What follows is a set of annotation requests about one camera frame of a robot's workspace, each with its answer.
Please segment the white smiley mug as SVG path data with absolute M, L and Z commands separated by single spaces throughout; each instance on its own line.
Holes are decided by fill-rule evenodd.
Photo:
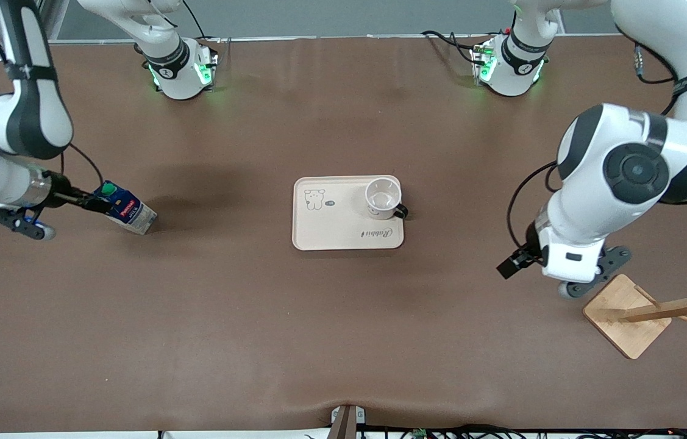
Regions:
M 394 177 L 379 177 L 365 187 L 368 213 L 375 220 L 389 220 L 393 217 L 404 220 L 409 210 L 402 204 L 402 187 Z

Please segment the cream rabbit print tray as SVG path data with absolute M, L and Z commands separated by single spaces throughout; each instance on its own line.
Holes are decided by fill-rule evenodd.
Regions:
M 379 177 L 394 176 L 302 177 L 297 180 L 293 188 L 292 222 L 295 248 L 310 252 L 401 246 L 404 220 L 395 217 L 374 219 L 366 207 L 365 187 Z

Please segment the wooden mug stand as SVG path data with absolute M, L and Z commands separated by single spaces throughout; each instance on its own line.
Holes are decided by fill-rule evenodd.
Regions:
M 619 274 L 586 303 L 582 312 L 625 358 L 635 360 L 675 320 L 687 323 L 687 298 L 661 302 Z

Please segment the metal table edge clamp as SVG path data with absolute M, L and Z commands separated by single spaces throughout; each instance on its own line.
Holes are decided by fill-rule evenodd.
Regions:
M 357 405 L 340 405 L 332 410 L 327 439 L 366 439 L 359 427 L 366 424 L 366 411 Z

